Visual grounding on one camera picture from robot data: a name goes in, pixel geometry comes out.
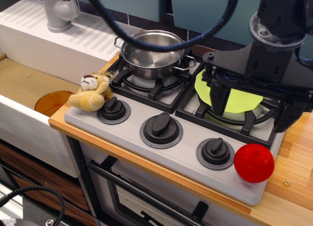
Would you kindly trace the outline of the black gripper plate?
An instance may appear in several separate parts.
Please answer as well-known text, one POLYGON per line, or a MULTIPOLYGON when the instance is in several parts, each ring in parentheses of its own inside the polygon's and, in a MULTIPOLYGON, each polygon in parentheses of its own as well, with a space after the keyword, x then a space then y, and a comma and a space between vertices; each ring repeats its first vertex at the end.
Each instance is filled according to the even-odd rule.
POLYGON ((207 52, 202 79, 211 88, 211 107, 223 115, 231 89, 278 101, 274 133, 293 125, 313 109, 313 71, 293 57, 291 50, 274 50, 253 43, 238 50, 207 52))

